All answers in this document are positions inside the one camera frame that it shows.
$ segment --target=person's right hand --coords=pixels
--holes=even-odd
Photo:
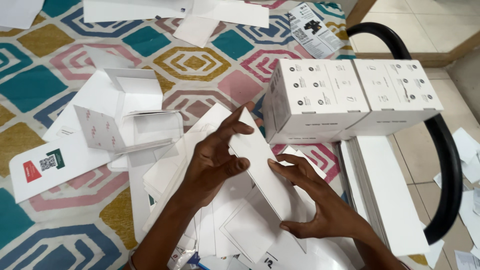
[[[280,228],[297,238],[352,237],[361,238],[371,230],[365,219],[346,204],[315,172],[305,158],[289,154],[276,156],[292,166],[283,166],[269,159],[270,168],[296,184],[315,201],[317,212],[310,222],[283,221]]]

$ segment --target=black metal frame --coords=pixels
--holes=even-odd
[[[347,29],[349,37],[369,33],[379,37],[395,59],[412,59],[402,39],[389,27],[378,23],[361,23]],[[437,212],[424,233],[429,245],[440,240],[455,222],[462,201],[462,167],[452,134],[441,114],[425,121],[437,149],[442,172],[442,194]]]

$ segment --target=person's left hand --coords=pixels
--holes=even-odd
[[[254,131],[254,128],[238,121],[243,107],[252,111],[255,104],[249,101],[236,109],[217,131],[195,146],[185,178],[176,192],[176,195],[188,198],[193,207],[207,206],[227,178],[245,171],[250,166],[248,159],[237,158],[228,153],[228,143],[232,135],[252,134]],[[255,123],[260,126],[262,119],[256,119]]]

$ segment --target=red label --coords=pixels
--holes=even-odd
[[[27,161],[24,163],[25,177],[27,177],[27,183],[42,177],[40,172],[35,168],[33,162]]]

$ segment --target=white box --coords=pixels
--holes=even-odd
[[[327,142],[369,111],[350,60],[280,59],[263,101],[266,140]]]
[[[372,111],[332,140],[390,135],[443,111],[419,61],[354,59],[353,62]]]

